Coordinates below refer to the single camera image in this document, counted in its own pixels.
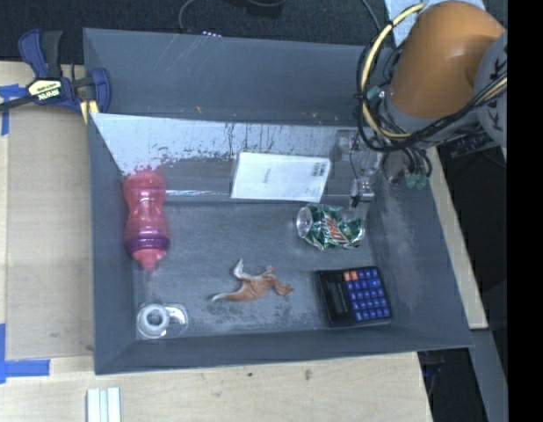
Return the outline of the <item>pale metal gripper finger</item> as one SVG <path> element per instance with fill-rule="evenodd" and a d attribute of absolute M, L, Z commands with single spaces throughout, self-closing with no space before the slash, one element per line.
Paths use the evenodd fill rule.
<path fill-rule="evenodd" d="M 340 129 L 336 131 L 333 147 L 335 162 L 352 161 L 355 164 L 376 164 L 378 159 L 379 153 L 367 147 L 356 130 Z"/>
<path fill-rule="evenodd" d="M 373 201 L 379 186 L 379 170 L 358 170 L 353 172 L 350 186 L 350 207 Z"/>

